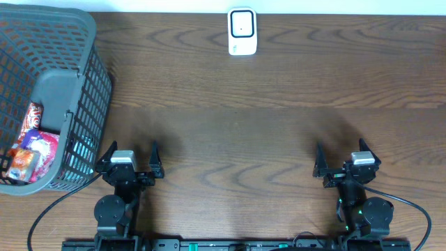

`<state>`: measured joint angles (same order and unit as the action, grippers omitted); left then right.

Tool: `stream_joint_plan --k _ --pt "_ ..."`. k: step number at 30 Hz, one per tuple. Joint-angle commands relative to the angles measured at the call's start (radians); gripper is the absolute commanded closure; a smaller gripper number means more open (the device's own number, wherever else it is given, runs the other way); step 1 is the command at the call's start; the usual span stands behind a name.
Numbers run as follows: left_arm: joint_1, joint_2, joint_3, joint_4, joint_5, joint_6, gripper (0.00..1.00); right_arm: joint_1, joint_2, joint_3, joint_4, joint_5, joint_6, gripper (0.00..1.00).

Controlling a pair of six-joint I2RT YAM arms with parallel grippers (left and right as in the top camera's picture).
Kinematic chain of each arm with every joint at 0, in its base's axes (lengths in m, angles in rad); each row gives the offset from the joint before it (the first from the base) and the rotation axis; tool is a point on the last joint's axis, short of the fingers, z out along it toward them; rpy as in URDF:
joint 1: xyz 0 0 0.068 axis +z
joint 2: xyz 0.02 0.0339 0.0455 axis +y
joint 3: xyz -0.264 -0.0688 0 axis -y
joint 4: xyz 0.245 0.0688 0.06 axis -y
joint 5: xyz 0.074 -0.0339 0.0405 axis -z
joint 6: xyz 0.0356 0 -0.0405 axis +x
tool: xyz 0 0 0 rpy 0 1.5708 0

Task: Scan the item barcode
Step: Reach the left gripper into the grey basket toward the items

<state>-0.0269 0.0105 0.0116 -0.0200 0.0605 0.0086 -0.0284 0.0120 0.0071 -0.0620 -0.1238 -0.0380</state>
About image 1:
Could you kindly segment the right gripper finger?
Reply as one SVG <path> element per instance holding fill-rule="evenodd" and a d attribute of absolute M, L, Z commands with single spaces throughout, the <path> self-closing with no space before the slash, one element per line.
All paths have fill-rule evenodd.
<path fill-rule="evenodd" d="M 322 144 L 316 145 L 316 159 L 314 163 L 313 177 L 324 177 L 328 172 L 328 164 L 323 151 Z"/>
<path fill-rule="evenodd" d="M 374 157 L 374 163 L 376 165 L 380 165 L 381 164 L 381 160 L 379 159 L 379 157 L 368 147 L 367 143 L 365 142 L 365 140 L 363 138 L 359 138 L 359 148 L 360 151 L 368 151 L 370 152 L 370 154 Z"/>

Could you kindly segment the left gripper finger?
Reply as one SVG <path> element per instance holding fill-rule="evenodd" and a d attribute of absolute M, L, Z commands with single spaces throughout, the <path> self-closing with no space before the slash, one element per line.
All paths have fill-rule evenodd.
<path fill-rule="evenodd" d="M 113 153 L 117 150 L 117 141 L 113 141 L 104 155 L 96 162 L 95 171 L 97 173 L 105 173 L 111 167 L 111 158 Z"/>
<path fill-rule="evenodd" d="M 158 145 L 156 141 L 154 141 L 152 144 L 149 167 L 151 168 L 151 173 L 153 174 L 154 178 L 164 178 L 164 167 L 162 166 L 162 161 L 158 152 Z"/>

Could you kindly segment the red purple snack packet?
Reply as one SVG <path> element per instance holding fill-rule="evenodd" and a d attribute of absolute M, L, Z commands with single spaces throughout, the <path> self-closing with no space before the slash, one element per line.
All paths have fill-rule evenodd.
<path fill-rule="evenodd" d="M 29 130 L 22 140 L 22 149 L 39 152 L 40 157 L 29 183 L 35 183 L 49 171 L 52 166 L 59 144 L 59 135 L 40 130 Z"/>

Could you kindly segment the orange tissue pack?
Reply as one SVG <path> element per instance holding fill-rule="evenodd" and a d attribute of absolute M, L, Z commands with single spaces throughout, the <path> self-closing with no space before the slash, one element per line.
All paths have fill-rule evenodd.
<path fill-rule="evenodd" d="M 40 154 L 37 151 L 18 149 L 6 176 L 16 181 L 29 182 L 39 158 Z"/>

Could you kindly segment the orange chocolate bar wrapper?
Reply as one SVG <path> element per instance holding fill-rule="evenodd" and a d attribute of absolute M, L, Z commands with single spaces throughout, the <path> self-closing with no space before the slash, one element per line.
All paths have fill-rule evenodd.
<path fill-rule="evenodd" d="M 43 110 L 43 106 L 36 102 L 31 102 L 29 104 L 24 120 L 22 122 L 22 128 L 20 130 L 19 137 L 16 141 L 17 145 L 20 145 L 22 143 L 28 131 L 39 129 L 40 122 L 43 116 Z"/>

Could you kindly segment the mint green wipes pack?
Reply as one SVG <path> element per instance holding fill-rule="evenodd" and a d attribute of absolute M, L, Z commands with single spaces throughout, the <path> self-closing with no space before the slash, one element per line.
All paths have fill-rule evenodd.
<path fill-rule="evenodd" d="M 69 155 L 68 165 L 83 174 L 92 174 L 93 170 L 88 166 L 88 163 L 93 162 L 93 152 L 89 150 L 89 147 L 94 147 L 92 139 L 82 135 L 82 140 L 80 142 L 76 141 L 72 148 L 80 158 Z"/>

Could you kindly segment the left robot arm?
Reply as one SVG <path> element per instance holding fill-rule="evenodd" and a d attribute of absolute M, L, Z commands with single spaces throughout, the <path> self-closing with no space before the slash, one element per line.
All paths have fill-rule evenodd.
<path fill-rule="evenodd" d="M 164 178 L 164 168 L 153 142 L 148 172 L 138 172 L 133 151 L 119 151 L 113 142 L 99 159 L 95 170 L 114 187 L 114 194 L 98 200 L 94 208 L 97 220 L 95 250 L 151 250 L 151 242 L 135 230 L 142 192 Z"/>

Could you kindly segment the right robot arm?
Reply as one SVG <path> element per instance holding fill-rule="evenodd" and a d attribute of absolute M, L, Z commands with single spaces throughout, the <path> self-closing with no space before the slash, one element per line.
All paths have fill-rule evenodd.
<path fill-rule="evenodd" d="M 359 139 L 359 150 L 351 153 L 340 168 L 328 167 L 322 144 L 317 144 L 313 176 L 323 179 L 324 188 L 339 193 L 337 217 L 346 224 L 346 232 L 331 246 L 339 250 L 382 250 L 383 237 L 390 233 L 394 206 L 380 197 L 368 197 L 365 185 L 376 177 L 380 159 Z"/>

